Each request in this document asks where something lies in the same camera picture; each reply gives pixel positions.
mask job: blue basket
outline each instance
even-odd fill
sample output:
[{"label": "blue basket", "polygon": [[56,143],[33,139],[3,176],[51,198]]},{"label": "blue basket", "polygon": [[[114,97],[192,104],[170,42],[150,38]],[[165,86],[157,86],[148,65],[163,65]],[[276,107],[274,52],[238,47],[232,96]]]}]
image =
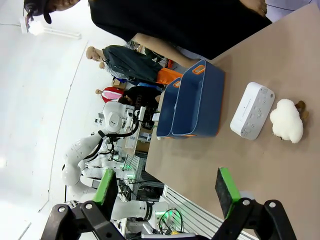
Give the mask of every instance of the blue basket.
[{"label": "blue basket", "polygon": [[181,78],[178,77],[165,89],[158,126],[156,129],[156,135],[158,137],[174,137],[171,129],[174,120],[175,106],[177,102],[180,81]]},{"label": "blue basket", "polygon": [[199,61],[183,75],[173,116],[174,136],[209,137],[218,134],[225,73]]}]

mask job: red object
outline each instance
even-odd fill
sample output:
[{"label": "red object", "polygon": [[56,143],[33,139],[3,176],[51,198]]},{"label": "red object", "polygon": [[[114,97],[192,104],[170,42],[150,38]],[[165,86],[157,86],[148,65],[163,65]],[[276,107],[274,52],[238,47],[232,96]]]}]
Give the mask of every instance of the red object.
[{"label": "red object", "polygon": [[[121,95],[124,94],[124,91],[122,89],[119,89],[119,88],[116,88],[116,87],[113,87],[113,86],[108,86],[103,91],[110,91],[110,92],[114,92],[114,93],[121,94]],[[102,97],[102,99],[103,99],[103,101],[105,103],[111,101],[110,99],[108,99],[108,98],[106,98],[106,97],[104,97],[102,95],[101,95],[101,97]]]}]

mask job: screw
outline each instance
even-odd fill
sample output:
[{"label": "screw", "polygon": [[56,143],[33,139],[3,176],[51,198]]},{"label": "screw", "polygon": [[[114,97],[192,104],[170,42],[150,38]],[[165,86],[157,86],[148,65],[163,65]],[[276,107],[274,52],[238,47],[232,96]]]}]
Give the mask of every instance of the screw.
[{"label": "screw", "polygon": [[249,200],[244,200],[244,201],[242,202],[242,204],[245,205],[245,206],[248,206],[248,205],[250,204],[250,201],[249,201]]},{"label": "screw", "polygon": [[63,213],[65,210],[66,210],[65,207],[62,206],[62,207],[59,207],[58,212]]},{"label": "screw", "polygon": [[270,204],[269,204],[269,207],[270,208],[274,208],[276,206],[276,204],[272,201],[272,202],[270,202]]},{"label": "screw", "polygon": [[92,204],[88,203],[87,205],[85,205],[86,209],[92,209]]}]

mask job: tabletop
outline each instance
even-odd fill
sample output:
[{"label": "tabletop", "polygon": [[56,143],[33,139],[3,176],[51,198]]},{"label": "tabletop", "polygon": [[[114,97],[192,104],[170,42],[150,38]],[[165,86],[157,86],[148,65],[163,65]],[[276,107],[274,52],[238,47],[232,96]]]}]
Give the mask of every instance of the tabletop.
[{"label": "tabletop", "polygon": [[[259,203],[282,202],[297,239],[320,239],[320,11],[309,4],[247,38],[214,60],[225,71],[220,131],[216,137],[156,138],[146,170],[218,217],[223,217],[215,182],[229,168],[239,190]],[[303,100],[310,112],[302,140],[293,144],[273,135],[267,118],[256,140],[230,129],[249,82],[275,93],[275,102]]]}]

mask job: white power strip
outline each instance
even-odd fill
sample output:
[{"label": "white power strip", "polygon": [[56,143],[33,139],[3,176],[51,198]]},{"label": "white power strip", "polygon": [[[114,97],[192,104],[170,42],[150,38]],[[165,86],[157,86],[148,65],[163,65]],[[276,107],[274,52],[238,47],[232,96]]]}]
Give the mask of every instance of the white power strip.
[{"label": "white power strip", "polygon": [[275,93],[256,82],[250,82],[230,123],[230,128],[242,138],[255,140],[275,101]]}]

